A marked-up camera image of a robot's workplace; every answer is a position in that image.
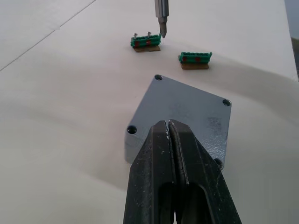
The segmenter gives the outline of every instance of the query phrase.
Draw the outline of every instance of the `white table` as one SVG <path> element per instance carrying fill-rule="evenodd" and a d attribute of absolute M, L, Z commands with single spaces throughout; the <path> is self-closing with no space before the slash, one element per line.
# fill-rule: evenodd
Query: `white table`
<path fill-rule="evenodd" d="M 245 33 L 232 34 L 232 24 L 209 16 L 220 11 L 208 1 L 192 3 L 190 14 L 173 1 L 161 51 L 142 54 L 129 40 L 157 30 L 153 3 L 115 4 L 96 1 L 0 73 L 0 223 L 122 223 L 130 167 L 124 133 L 155 74 L 232 101 L 224 177 L 242 223 L 296 223 L 299 88 L 290 80 L 285 21 L 260 26 L 257 9 L 254 22 L 243 24 L 248 35 L 279 31 L 270 42 L 249 41 L 251 53 L 266 46 L 245 65 Z M 275 4 L 282 13 L 281 1 Z M 224 36 L 211 34 L 216 23 Z M 228 36 L 236 47 L 225 55 Z M 267 53 L 275 42 L 283 55 Z M 210 50 L 209 70 L 181 70 L 180 52 Z M 238 56 L 242 63 L 232 60 Z"/>

